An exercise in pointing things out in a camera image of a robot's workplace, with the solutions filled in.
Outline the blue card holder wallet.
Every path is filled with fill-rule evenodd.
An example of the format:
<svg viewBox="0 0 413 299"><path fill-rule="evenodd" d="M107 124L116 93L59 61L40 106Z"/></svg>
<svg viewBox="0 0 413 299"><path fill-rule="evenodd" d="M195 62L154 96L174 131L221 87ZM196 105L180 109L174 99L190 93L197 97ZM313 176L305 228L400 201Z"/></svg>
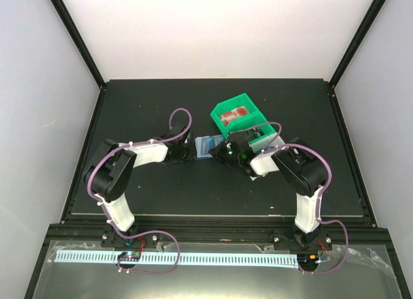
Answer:
<svg viewBox="0 0 413 299"><path fill-rule="evenodd" d="M196 159L203 160L212 158L209 151L217 147L223 140L224 137L222 135L196 137Z"/></svg>

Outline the white bin with blue cards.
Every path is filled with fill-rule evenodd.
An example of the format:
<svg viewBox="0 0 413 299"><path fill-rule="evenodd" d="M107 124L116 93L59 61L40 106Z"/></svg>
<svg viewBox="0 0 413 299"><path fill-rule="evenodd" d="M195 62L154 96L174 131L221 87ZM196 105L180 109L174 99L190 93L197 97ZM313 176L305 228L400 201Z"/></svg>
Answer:
<svg viewBox="0 0 413 299"><path fill-rule="evenodd" d="M265 177L271 172L279 171L278 166L272 160L271 155L264 155L264 152L268 149L273 149L278 145L284 145L285 141L280 138L278 135L270 138L261 150L250 161L250 166L252 168L252 173L249 175L252 181L256 180L259 177Z"/></svg>

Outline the green bin with black cards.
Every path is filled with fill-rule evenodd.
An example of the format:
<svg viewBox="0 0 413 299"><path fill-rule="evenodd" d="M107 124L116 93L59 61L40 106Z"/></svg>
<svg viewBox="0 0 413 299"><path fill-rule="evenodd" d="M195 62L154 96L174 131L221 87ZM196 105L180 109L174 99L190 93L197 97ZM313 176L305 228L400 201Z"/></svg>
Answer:
<svg viewBox="0 0 413 299"><path fill-rule="evenodd" d="M260 113L248 114L237 118L228 127L229 134L240 132L249 144L260 141L269 141L277 137L282 131L282 126L278 122L269 122Z"/></svg>

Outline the red white card stack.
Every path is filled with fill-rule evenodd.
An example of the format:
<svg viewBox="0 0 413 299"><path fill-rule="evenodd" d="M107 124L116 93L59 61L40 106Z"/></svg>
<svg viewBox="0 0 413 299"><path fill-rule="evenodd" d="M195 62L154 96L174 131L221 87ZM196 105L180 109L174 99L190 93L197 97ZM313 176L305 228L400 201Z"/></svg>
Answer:
<svg viewBox="0 0 413 299"><path fill-rule="evenodd" d="M233 108L232 110L229 110L227 112L224 112L219 115L219 118L224 126L227 126L230 122L237 120L238 118L241 118L243 116L246 116L249 114L249 111L246 107L241 106L241 107L236 107Z"/></svg>

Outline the green bin with red cards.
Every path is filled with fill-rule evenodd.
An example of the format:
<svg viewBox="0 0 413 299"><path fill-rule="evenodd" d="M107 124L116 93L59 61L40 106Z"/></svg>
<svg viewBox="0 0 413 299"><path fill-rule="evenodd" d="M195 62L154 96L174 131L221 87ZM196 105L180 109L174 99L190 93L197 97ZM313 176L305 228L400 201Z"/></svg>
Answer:
<svg viewBox="0 0 413 299"><path fill-rule="evenodd" d="M218 103L210 117L224 138L231 132L253 127L265 121L261 111L247 93L240 94Z"/></svg>

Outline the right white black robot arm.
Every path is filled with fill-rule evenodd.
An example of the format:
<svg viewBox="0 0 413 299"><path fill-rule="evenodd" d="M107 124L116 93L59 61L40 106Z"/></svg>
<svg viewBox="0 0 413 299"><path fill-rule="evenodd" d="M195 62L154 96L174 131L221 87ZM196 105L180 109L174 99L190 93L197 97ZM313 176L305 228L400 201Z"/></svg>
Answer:
<svg viewBox="0 0 413 299"><path fill-rule="evenodd" d="M280 172L296 193L292 233L295 245L309 249L316 243L323 194L332 181L330 165L319 153L305 146L300 138L254 152L245 137L237 132L208 153L221 163L244 171L252 180Z"/></svg>

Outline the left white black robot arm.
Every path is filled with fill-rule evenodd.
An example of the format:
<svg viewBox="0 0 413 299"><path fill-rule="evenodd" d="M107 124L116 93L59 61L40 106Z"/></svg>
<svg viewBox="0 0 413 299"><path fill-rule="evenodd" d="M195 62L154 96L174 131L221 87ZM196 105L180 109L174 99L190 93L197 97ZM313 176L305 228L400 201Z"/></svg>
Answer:
<svg viewBox="0 0 413 299"><path fill-rule="evenodd" d="M192 159L194 140L190 127L176 123L165 135L142 142L104 140L85 166L83 181L89 196L102 207L107 222L117 229L117 241L130 247L139 237L138 230L132 227L135 217L125 195L132 171L149 163Z"/></svg>

